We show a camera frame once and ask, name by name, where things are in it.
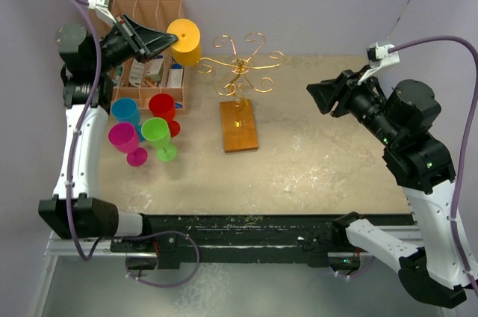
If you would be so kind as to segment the orange plastic wine glass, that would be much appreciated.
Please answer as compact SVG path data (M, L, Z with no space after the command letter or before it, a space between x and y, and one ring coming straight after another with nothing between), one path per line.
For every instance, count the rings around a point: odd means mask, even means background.
M191 20L181 18L170 23L167 33L177 36L171 45L173 58L184 67L194 67L201 58L201 34L198 26Z

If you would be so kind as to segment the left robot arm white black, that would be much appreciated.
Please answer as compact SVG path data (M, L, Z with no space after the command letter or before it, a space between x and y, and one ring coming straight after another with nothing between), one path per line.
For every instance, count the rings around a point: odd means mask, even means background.
M121 15L103 38L69 23L55 39L63 61L66 140L58 181L52 197L39 202L39 216L63 239L128 236L135 250L148 250L154 234L142 215L99 198L99 157L114 89L109 72L131 58L146 63L179 38Z

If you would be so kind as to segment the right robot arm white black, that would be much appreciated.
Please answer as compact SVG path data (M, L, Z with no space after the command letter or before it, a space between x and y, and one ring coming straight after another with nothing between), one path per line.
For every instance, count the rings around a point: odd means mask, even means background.
M477 261L469 247L455 244L465 231L452 209L457 181L450 152L430 134L441 112L432 88L406 79L386 96L377 78L362 82L361 73L345 70L306 89L322 114L354 116L383 145L422 240L420 246L401 241L351 212L333 222L333 245L361 248L385 263L416 301L448 309L463 303L477 282Z

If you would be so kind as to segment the red plastic wine glass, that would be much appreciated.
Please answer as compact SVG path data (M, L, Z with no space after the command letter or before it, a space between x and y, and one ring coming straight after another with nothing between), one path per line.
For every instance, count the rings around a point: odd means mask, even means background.
M156 94L149 100L148 106L154 117L166 120L172 138L179 134L181 127L176 121L176 104L171 95L166 93Z

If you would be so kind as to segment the green plastic wine glass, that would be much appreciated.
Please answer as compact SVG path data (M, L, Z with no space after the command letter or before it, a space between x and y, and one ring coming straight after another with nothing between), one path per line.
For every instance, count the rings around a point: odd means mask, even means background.
M166 120L160 117L149 118L141 126L141 133L155 149L158 160L169 162L176 158L177 148L171 143L170 128Z

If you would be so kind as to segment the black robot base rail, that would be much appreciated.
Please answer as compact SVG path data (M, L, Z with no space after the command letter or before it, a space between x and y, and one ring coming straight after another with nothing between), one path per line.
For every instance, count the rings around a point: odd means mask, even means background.
M357 247L334 242L336 215L146 215L142 241L116 238L128 266L177 269L182 263L305 264L348 274L364 267Z

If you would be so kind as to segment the pink plastic wine glass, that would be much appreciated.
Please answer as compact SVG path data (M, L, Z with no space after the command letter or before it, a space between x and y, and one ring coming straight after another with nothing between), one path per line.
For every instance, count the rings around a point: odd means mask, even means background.
M135 126L128 122L114 125L108 133L108 140L121 153L132 167L143 165L148 159L147 151L140 147L140 139Z

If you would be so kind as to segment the blue plastic wine glass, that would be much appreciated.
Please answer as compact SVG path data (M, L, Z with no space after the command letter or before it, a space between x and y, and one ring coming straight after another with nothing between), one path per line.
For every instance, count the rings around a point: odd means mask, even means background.
M118 122L127 122L133 125L137 131L140 142L145 138L141 133L140 112L137 103L128 97L118 99L111 106L111 113Z

